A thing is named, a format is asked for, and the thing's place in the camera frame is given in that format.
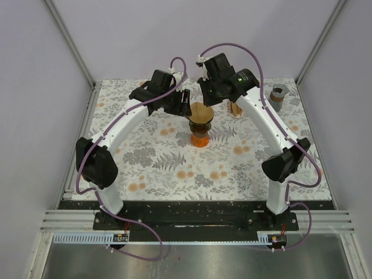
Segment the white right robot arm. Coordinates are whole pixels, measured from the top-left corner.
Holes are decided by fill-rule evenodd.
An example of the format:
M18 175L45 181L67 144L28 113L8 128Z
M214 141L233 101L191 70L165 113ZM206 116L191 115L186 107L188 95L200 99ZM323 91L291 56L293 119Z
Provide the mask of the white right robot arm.
M268 112L270 105L263 104L260 95L260 83L248 69L235 71L226 55L220 53L214 57L197 57L197 66L202 68L202 77L198 79L203 104L214 106L225 99L235 103L253 121L265 139L271 156L262 163L262 169L269 179L269 195L265 214L265 225L277 230L285 224L284 212L288 209L285 201L285 184L294 174L304 154L310 148L307 138L298 138L292 133L274 111Z

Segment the brown paper coffee filter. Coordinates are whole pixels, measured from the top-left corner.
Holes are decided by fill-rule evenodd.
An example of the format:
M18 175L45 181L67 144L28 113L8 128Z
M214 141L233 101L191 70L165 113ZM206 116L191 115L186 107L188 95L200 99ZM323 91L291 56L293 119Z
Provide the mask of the brown paper coffee filter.
M190 106L191 116L190 121L197 124L204 124L213 119L214 111L211 107L205 106L201 102L194 102Z

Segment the grey glass carafe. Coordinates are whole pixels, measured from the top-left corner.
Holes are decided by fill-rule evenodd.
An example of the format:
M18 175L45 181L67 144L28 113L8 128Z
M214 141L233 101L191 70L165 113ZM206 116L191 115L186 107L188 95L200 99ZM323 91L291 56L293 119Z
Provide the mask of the grey glass carafe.
M269 96L269 102L276 112L282 108L283 100L286 94L289 93L289 88L284 84L275 84Z

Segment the olive green glass dripper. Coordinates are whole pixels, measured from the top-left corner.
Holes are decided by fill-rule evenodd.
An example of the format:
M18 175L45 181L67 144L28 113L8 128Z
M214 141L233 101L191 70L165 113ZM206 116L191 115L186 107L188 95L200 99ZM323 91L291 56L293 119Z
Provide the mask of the olive green glass dripper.
M212 128L213 113L207 113L202 116L197 116L196 113L188 118L189 128L197 138L205 138Z

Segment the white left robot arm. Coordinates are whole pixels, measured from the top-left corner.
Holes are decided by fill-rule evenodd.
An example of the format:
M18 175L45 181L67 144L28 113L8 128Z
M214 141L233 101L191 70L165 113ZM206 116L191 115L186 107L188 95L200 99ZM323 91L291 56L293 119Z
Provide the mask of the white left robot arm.
M189 116L189 91L183 89L185 72L155 70L152 78L134 89L119 114L100 132L76 142L77 179L89 183L95 191L101 209L107 213L106 223L119 230L126 223L121 212L124 203L116 186L119 173L114 155L129 133L154 111L176 116Z

